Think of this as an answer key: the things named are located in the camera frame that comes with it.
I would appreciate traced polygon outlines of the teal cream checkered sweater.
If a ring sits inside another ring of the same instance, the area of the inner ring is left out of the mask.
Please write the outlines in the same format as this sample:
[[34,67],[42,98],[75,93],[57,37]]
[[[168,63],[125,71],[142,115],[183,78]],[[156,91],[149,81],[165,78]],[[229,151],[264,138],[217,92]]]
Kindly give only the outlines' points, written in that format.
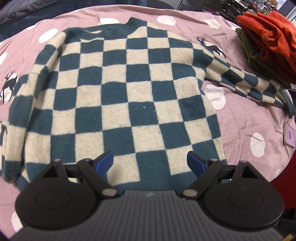
[[107,180],[118,190],[182,190],[195,179],[189,151],[226,160],[205,80],[295,115],[278,82],[146,21],[65,29],[13,88],[1,176],[23,190],[55,159],[72,164],[112,151]]

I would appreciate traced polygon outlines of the pink polka dot bedsheet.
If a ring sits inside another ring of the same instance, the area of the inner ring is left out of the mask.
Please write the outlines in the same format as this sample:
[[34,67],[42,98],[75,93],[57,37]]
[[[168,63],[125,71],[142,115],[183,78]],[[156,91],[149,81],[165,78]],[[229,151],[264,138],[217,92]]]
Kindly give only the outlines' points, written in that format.
[[[13,88],[27,74],[47,42],[68,28],[125,24],[131,18],[153,24],[184,41],[205,47],[219,59],[247,73],[246,57],[235,24],[220,16],[192,11],[153,9],[140,6],[92,6],[42,20],[1,42],[1,123],[9,118]],[[247,160],[268,180],[274,180],[288,165],[293,148],[283,142],[283,125],[295,125],[287,110],[236,94],[216,82],[205,80],[202,90],[217,115],[225,161]],[[14,202],[20,189],[1,176],[1,231],[8,236],[18,224]]]

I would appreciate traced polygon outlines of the smartphone with pink case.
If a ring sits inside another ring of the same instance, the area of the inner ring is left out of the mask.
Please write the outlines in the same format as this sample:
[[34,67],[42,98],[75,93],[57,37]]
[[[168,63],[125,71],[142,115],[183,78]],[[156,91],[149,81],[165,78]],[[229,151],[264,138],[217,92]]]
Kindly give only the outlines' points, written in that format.
[[288,123],[283,125],[283,142],[285,145],[295,148],[295,129]]

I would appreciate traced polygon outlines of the olive green folded garment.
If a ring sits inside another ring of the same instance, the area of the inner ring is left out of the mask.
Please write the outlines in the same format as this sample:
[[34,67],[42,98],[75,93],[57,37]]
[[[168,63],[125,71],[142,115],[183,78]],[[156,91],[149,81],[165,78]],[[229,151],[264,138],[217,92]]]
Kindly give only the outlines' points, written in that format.
[[247,66],[266,78],[277,80],[285,89],[290,89],[292,87],[289,82],[290,75],[272,60],[271,54],[251,42],[251,38],[242,29],[237,28],[236,33],[247,56]]

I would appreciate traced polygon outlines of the orange folded garment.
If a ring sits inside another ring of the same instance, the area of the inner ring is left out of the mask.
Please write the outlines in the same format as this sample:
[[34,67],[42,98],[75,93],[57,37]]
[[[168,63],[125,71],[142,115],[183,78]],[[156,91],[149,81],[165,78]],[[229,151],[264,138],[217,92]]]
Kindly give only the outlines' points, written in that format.
[[244,12],[236,20],[260,49],[262,61],[295,84],[295,26],[277,11]]

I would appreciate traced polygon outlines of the grey blue massage bed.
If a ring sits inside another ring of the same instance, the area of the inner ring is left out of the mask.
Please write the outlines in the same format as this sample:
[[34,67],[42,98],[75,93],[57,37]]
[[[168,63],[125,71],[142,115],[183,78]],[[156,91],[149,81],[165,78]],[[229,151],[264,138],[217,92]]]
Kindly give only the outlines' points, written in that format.
[[90,6],[131,4],[147,6],[147,1],[1,1],[1,41],[4,41],[39,21]]

